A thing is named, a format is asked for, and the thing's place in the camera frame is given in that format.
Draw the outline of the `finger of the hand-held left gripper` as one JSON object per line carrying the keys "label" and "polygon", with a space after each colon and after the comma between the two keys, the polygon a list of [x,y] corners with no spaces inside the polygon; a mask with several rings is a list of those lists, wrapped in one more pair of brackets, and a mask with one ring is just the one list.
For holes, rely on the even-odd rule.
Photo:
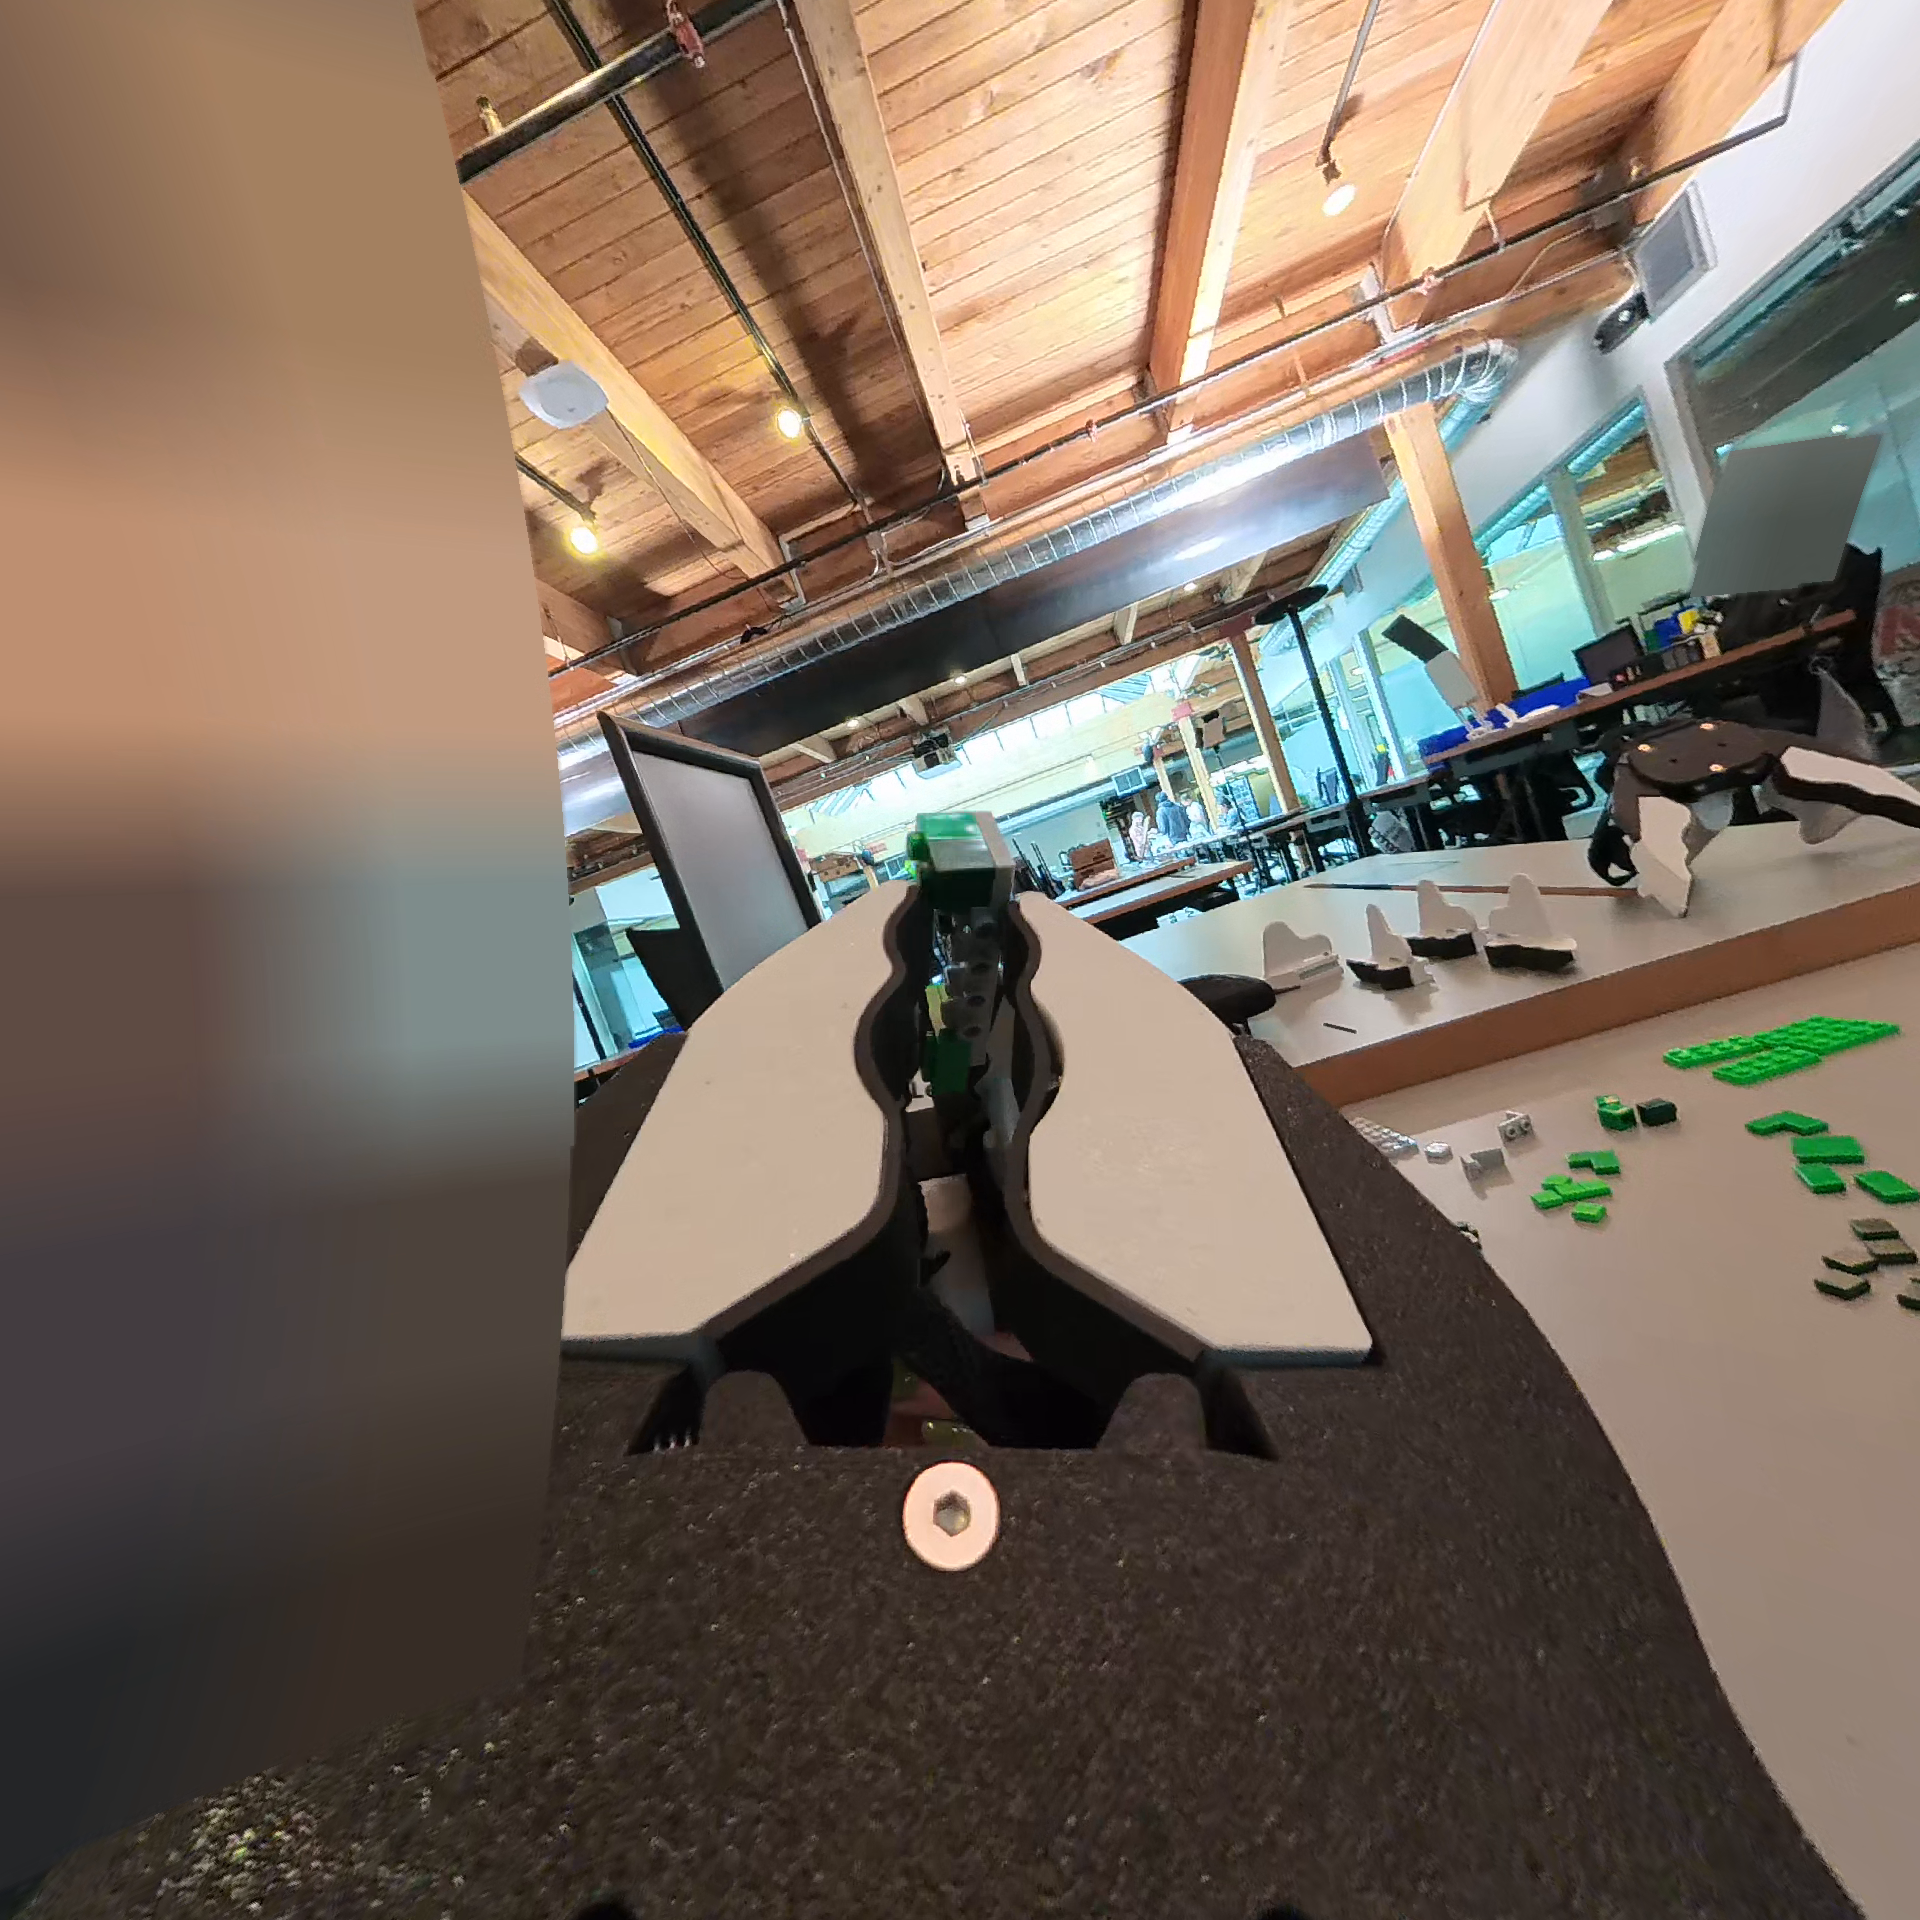
{"label": "finger of the hand-held left gripper", "polygon": [[1768,787],[1797,819],[1805,846],[1831,841],[1856,819],[1917,827],[1916,790],[1872,762],[1787,748],[1772,766]]}
{"label": "finger of the hand-held left gripper", "polygon": [[1631,841],[1638,899],[1659,905],[1668,917],[1684,917],[1693,894],[1696,856],[1725,833],[1732,812],[1730,793],[1707,796],[1701,803],[1644,796]]}

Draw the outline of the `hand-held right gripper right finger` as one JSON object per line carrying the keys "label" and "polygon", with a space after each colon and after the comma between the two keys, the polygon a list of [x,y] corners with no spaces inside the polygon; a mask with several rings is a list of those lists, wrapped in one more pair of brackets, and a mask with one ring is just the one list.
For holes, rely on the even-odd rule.
{"label": "hand-held right gripper right finger", "polygon": [[1042,896],[1011,901],[1000,1198],[1068,1379],[1158,1362],[1359,1364],[1349,1278],[1236,1038]]}

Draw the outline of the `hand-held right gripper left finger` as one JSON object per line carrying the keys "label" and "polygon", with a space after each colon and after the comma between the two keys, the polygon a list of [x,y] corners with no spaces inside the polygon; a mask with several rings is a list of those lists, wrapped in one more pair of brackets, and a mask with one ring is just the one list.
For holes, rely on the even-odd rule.
{"label": "hand-held right gripper left finger", "polygon": [[562,1352],[845,1374],[922,1266],[924,899],[884,883],[704,1013],[566,1264]]}

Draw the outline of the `green and grey brick assembly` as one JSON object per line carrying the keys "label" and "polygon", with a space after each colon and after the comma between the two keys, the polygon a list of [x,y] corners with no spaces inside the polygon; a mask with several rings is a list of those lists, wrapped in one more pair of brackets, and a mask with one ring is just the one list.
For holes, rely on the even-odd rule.
{"label": "green and grey brick assembly", "polygon": [[1050,1053],[1018,998],[1030,953],[1012,902],[1040,884],[987,812],[922,814],[906,856],[928,912],[918,1062],[908,1096],[925,1273],[962,1329],[990,1338],[1003,1179]]}

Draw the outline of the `long wooden workbench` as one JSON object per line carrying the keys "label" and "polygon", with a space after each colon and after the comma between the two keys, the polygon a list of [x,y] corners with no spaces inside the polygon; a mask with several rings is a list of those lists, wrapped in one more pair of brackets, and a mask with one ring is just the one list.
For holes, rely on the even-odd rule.
{"label": "long wooden workbench", "polygon": [[1874,664],[1874,622],[1854,610],[1828,612],[1790,626],[1730,654],[1702,656],[1664,673],[1638,674],[1619,689],[1583,689],[1570,704],[1538,708],[1506,728],[1487,728],[1426,762],[1423,781],[1434,800],[1470,790],[1494,805],[1498,843],[1540,843],[1567,838],[1570,812],[1557,772],[1579,755],[1600,750],[1600,740],[1652,718],[1711,715],[1762,677],[1790,665],[1839,661]]}

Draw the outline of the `grey table with wooden edge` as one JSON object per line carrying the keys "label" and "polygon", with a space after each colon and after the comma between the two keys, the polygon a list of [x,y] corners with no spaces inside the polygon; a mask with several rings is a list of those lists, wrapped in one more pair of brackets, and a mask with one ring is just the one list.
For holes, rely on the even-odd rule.
{"label": "grey table with wooden edge", "polygon": [[[1372,993],[1349,973],[1346,958],[1370,944],[1370,905],[1413,930],[1418,884],[1430,881],[1483,922],[1519,873],[1540,884],[1555,934],[1575,942],[1570,972],[1499,970],[1476,955],[1440,962],[1430,986],[1410,993]],[[1170,977],[1258,977],[1270,922],[1326,934],[1335,964],[1282,993],[1254,1034],[1344,1108],[1912,947],[1917,837],[1863,820],[1805,846],[1790,822],[1732,827],[1699,857],[1683,918],[1600,884],[1579,843],[1372,856],[1164,923],[1127,949]]]}

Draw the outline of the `grey monitor on stand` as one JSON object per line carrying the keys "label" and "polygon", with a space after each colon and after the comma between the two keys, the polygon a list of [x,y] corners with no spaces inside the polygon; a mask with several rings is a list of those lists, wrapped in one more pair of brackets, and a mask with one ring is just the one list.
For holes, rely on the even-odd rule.
{"label": "grey monitor on stand", "polygon": [[1730,449],[1701,522],[1691,595],[1719,609],[1724,654],[1848,616],[1870,622],[1882,555],[1851,547],[1882,434]]}

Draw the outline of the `black framed monitor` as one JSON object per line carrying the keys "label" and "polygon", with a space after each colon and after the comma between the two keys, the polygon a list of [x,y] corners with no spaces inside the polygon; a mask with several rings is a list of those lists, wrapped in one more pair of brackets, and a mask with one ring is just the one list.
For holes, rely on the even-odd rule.
{"label": "black framed monitor", "polygon": [[675,912],[732,989],[820,923],[755,756],[606,713],[599,730]]}

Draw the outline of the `tilted white monitor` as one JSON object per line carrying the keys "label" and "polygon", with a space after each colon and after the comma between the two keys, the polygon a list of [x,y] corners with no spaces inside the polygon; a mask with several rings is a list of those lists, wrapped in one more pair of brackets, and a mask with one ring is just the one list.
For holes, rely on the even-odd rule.
{"label": "tilted white monitor", "polygon": [[1460,658],[1440,637],[1405,616],[1395,616],[1383,637],[1422,665],[1435,698],[1453,713],[1480,708],[1480,691]]}

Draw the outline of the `wooden column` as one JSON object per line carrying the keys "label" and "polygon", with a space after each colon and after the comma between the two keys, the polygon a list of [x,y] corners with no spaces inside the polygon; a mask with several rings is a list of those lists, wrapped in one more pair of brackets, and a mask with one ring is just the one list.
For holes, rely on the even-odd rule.
{"label": "wooden column", "polygon": [[1504,704],[1517,692],[1517,673],[1506,652],[1491,577],[1443,444],[1435,404],[1430,400],[1410,404],[1391,414],[1383,428],[1434,588],[1478,704]]}
{"label": "wooden column", "polygon": [[1292,780],[1288,762],[1275,725],[1275,713],[1270,712],[1270,704],[1264,698],[1258,646],[1253,641],[1250,624],[1242,622],[1229,636],[1227,645],[1238,680],[1238,692],[1246,702],[1254,738],[1267,762],[1280,814],[1296,814],[1302,810],[1302,803],[1296,781]]}

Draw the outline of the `cluster of dark green tiles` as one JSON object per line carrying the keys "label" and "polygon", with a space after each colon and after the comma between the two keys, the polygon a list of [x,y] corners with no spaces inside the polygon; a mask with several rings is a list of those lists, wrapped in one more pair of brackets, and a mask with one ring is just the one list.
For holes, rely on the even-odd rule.
{"label": "cluster of dark green tiles", "polygon": [[1886,1216],[1848,1221],[1844,1246],[1821,1256],[1813,1288],[1821,1297],[1856,1302],[1886,1283],[1902,1310],[1917,1315],[1917,1252]]}

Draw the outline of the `black ceiling pipe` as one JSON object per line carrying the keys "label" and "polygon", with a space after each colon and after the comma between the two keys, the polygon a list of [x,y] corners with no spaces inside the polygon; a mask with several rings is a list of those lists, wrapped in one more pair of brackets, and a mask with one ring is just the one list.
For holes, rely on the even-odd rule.
{"label": "black ceiling pipe", "polygon": [[720,2],[704,8],[688,18],[683,29],[661,29],[630,50],[587,68],[581,78],[540,102],[517,112],[502,121],[499,133],[486,133],[476,140],[458,155],[454,177],[461,185],[471,185],[508,161],[571,128],[575,121],[622,105],[630,91],[680,72],[695,72],[695,67],[711,60],[722,40],[772,10],[774,2]]}

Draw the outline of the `white wall vent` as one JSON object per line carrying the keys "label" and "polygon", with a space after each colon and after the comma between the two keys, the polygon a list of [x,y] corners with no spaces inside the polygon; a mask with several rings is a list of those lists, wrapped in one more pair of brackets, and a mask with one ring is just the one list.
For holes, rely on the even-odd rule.
{"label": "white wall vent", "polygon": [[1699,185],[1688,182],[1635,241],[1629,262],[1648,320],[1670,310],[1714,267]]}

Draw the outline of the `silver ventilation duct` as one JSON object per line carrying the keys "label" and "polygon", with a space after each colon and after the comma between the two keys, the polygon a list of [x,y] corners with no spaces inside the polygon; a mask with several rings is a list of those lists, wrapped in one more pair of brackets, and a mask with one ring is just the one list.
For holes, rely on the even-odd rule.
{"label": "silver ventilation duct", "polygon": [[922,577],[826,628],[716,664],[680,689],[647,689],[611,715],[772,753],[1370,512],[1386,501],[1386,481],[1366,437],[1423,404],[1491,404],[1517,358],[1504,340],[1463,347],[1118,504]]}

